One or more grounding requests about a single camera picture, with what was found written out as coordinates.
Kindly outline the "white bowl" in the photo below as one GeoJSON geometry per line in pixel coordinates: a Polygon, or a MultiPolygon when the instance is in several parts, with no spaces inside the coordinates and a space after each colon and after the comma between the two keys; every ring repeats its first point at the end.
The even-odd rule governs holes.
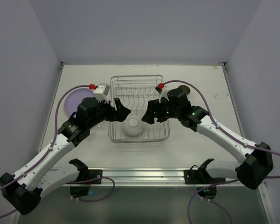
{"type": "Polygon", "coordinates": [[[128,116],[122,122],[122,130],[128,137],[138,137],[144,132],[144,124],[137,116],[128,116]]]}

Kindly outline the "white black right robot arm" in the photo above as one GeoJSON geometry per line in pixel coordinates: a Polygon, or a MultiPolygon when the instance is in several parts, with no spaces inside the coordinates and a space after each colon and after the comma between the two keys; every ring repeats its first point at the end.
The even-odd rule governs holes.
{"type": "Polygon", "coordinates": [[[237,179],[249,189],[257,189],[273,169],[271,148],[248,140],[210,117],[210,112],[190,103],[183,90],[156,87],[159,98],[149,100],[142,121],[150,125],[177,119],[184,127],[217,143],[234,161],[207,159],[199,168],[202,182],[217,178],[237,179]]]}

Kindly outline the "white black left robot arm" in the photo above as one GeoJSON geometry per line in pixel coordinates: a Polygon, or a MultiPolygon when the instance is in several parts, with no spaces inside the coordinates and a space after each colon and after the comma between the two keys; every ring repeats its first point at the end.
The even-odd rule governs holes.
{"type": "Polygon", "coordinates": [[[62,169],[50,174],[51,168],[90,135],[90,130],[103,121],[123,122],[131,113],[119,98],[112,107],[109,101],[84,98],[57,130],[51,142],[24,167],[0,177],[3,197],[22,215],[32,212],[47,194],[69,182],[83,182],[88,167],[73,159],[62,169]]]}

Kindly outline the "purple plate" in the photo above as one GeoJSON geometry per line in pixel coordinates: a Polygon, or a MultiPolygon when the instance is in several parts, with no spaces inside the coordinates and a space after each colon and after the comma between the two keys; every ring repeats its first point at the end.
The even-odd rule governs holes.
{"type": "Polygon", "coordinates": [[[77,111],[78,105],[85,98],[93,98],[93,91],[87,88],[81,88],[71,92],[64,101],[65,113],[70,116],[73,112],[77,111]]]}

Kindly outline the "brown white cup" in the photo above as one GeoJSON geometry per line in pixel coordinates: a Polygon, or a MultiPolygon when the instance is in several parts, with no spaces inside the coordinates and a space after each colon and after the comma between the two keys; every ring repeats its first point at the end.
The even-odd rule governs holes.
{"type": "Polygon", "coordinates": [[[180,86],[178,86],[178,89],[182,90],[187,96],[191,92],[190,88],[186,85],[180,85],[180,86]]]}

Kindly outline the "large clear glass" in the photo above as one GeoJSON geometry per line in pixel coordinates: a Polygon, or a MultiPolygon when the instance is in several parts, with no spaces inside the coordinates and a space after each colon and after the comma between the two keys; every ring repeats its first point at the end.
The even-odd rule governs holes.
{"type": "Polygon", "coordinates": [[[102,128],[104,125],[105,125],[105,123],[101,122],[101,123],[95,125],[94,128],[102,128]]]}

